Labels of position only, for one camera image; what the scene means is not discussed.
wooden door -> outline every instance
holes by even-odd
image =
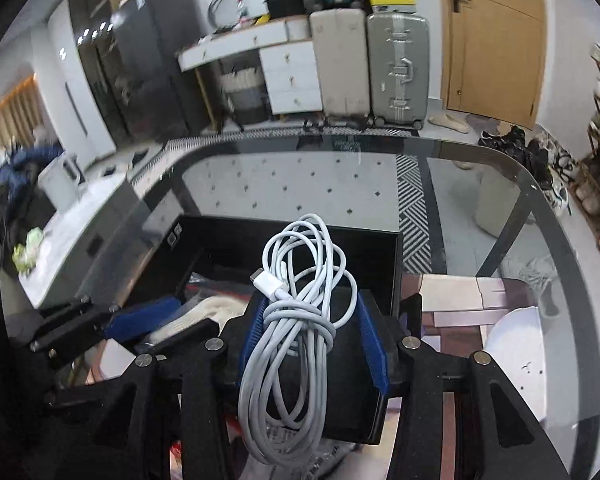
[[[544,0],[446,2],[446,107],[532,127],[544,71]]]

glass tabletop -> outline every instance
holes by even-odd
[[[401,299],[423,296],[427,341],[447,353],[493,349],[566,468],[589,476],[600,430],[590,300],[551,206],[512,158],[409,130],[289,127],[171,141],[132,185],[142,200],[80,293],[125,304],[181,214],[312,212],[331,226],[400,234]]]

curtain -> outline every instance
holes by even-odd
[[[33,145],[33,128],[42,124],[38,88],[34,76],[21,81],[0,100],[0,149],[11,139],[24,146]]]

metal screw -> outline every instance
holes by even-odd
[[[488,365],[491,362],[491,356],[487,352],[480,350],[474,354],[474,360],[479,365]]]
[[[420,348],[420,340],[413,335],[408,335],[402,338],[402,346],[409,350],[415,350],[416,348]]]
[[[138,357],[136,357],[136,360],[134,362],[137,366],[144,368],[145,366],[150,365],[151,361],[153,360],[154,358],[151,357],[149,354],[140,354]]]
[[[224,346],[224,341],[219,337],[212,337],[211,339],[207,339],[205,343],[205,348],[207,350],[216,351]]]

black refrigerator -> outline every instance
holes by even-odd
[[[109,83],[133,137],[165,142],[196,136],[210,123],[196,73],[181,72],[176,57],[202,35],[196,16],[193,0],[127,0],[112,15],[123,71]]]

